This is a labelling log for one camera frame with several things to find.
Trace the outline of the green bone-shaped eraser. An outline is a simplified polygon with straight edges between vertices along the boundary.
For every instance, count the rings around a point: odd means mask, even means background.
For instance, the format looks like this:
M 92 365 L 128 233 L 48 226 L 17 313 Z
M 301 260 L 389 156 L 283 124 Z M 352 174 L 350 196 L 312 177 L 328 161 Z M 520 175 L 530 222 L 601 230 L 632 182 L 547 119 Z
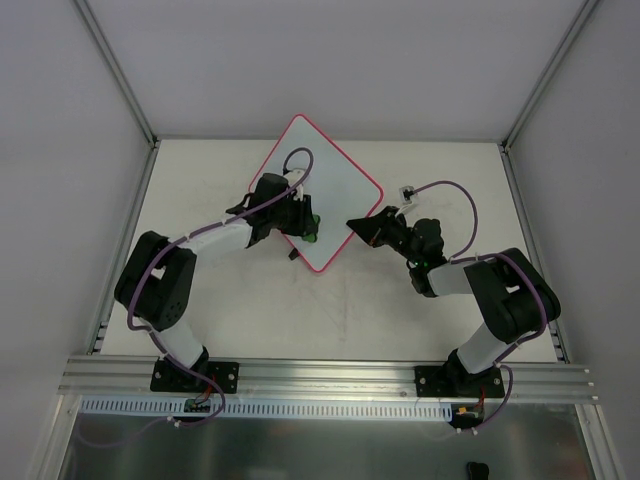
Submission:
M 316 214 L 312 214 L 305 219 L 304 235 L 301 239 L 308 243 L 315 243 L 318 239 L 320 217 Z

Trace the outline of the pink framed whiteboard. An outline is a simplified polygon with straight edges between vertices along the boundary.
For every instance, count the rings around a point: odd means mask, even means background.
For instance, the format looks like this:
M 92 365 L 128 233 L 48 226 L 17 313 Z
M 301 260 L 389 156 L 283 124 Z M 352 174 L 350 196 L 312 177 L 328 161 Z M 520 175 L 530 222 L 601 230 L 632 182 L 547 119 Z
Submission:
M 313 243 L 291 236 L 286 240 L 298 250 L 312 271 L 322 273 L 353 235 L 346 222 L 371 215 L 383 200 L 384 190 L 303 114 L 291 119 L 249 183 L 249 189 L 255 189 L 264 173 L 306 169 L 308 156 L 305 153 L 286 159 L 298 147 L 308 148 L 314 156 L 310 174 L 303 182 L 303 192 L 311 196 L 312 212 L 320 217 L 319 231 Z

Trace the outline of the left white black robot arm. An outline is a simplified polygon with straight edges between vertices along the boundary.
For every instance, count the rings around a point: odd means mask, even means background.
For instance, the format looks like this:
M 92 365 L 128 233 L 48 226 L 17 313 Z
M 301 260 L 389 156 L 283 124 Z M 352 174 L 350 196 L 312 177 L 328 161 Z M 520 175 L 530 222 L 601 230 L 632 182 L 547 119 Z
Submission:
M 207 261 L 250 248 L 273 230 L 305 241 L 317 240 L 319 217 L 312 212 L 311 196 L 303 192 L 305 171 L 262 175 L 255 189 L 228 217 L 210 230 L 170 240 L 155 231 L 138 239 L 114 290 L 114 299 L 127 310 L 128 320 L 172 359 L 174 378 L 188 390 L 208 381 L 209 354 L 183 319 L 196 267 Z

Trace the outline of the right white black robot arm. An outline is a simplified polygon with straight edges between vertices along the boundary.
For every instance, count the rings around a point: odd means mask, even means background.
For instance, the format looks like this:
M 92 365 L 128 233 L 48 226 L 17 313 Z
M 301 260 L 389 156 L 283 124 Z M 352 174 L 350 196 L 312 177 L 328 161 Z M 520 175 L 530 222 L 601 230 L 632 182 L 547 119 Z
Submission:
M 396 207 L 346 222 L 372 248 L 388 246 L 406 260 L 411 284 L 427 298 L 474 298 L 482 323 L 451 352 L 425 384 L 437 392 L 472 394 L 519 342 L 546 329 L 561 313 L 558 297 L 517 248 L 477 258 L 447 260 L 440 222 L 424 218 L 408 225 Z

